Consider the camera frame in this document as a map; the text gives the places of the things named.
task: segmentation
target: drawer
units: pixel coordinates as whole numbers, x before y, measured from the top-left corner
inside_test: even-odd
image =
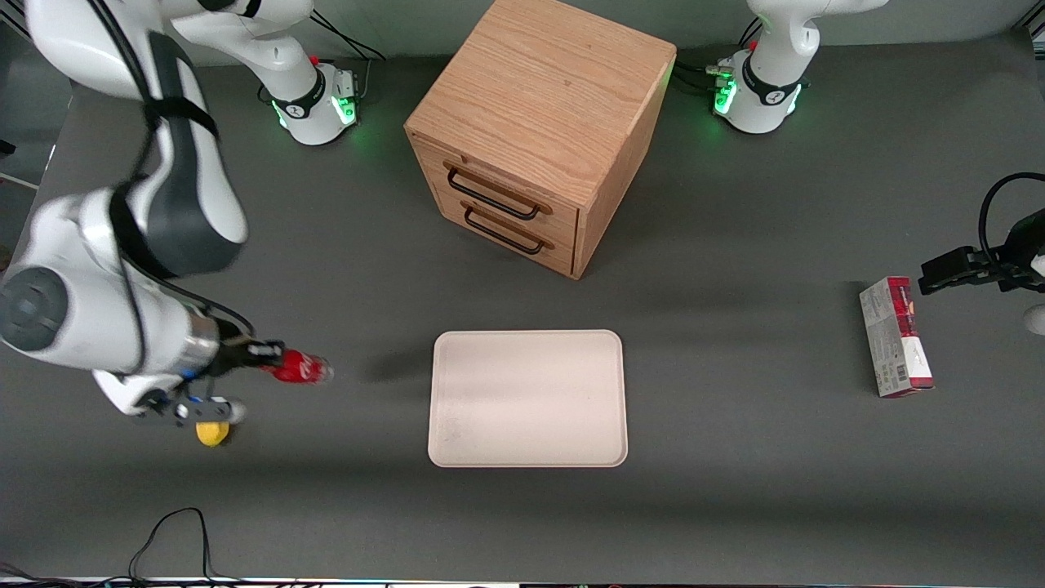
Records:
[[[574,267],[574,248],[538,236],[504,217],[490,208],[464,199],[444,202],[443,215],[462,227],[529,257],[538,263],[570,275]]]
[[[456,214],[458,202],[471,203],[481,206],[491,218],[522,227],[528,234],[573,250],[577,208],[522,193],[526,190],[477,171],[466,158],[421,137],[411,135],[411,142],[444,215],[447,207],[454,208],[450,212]]]

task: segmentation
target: green led light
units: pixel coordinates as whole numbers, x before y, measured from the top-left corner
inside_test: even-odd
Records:
[[[353,100],[330,96],[330,103],[338,111],[338,116],[341,117],[341,121],[345,126],[355,122],[355,102]]]
[[[276,116],[279,117],[279,125],[286,128],[286,120],[283,120],[283,113],[279,111],[279,107],[276,105],[276,100],[272,100],[272,108],[276,111]]]
[[[791,105],[787,107],[788,114],[794,112],[794,107],[795,104],[798,103],[798,94],[800,93],[802,93],[802,84],[798,84],[798,87],[794,89],[794,98],[791,99]]]
[[[729,80],[724,88],[719,90],[718,96],[715,97],[715,110],[719,114],[726,114],[729,112],[729,107],[733,105],[733,98],[737,95],[737,83],[733,79]]]

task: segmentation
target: white tray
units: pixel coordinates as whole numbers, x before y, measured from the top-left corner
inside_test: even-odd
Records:
[[[611,331],[444,333],[428,457],[441,468],[612,468],[628,454]]]

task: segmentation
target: red bottle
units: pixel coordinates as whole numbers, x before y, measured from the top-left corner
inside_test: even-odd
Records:
[[[296,350],[283,352],[283,366],[262,367],[261,370],[291,384],[322,384],[333,378],[333,369],[327,360]]]

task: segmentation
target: red and white box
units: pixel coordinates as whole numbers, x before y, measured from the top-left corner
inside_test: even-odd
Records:
[[[863,324],[875,362],[878,396],[898,399],[933,387],[914,328],[909,277],[887,277],[860,292]]]

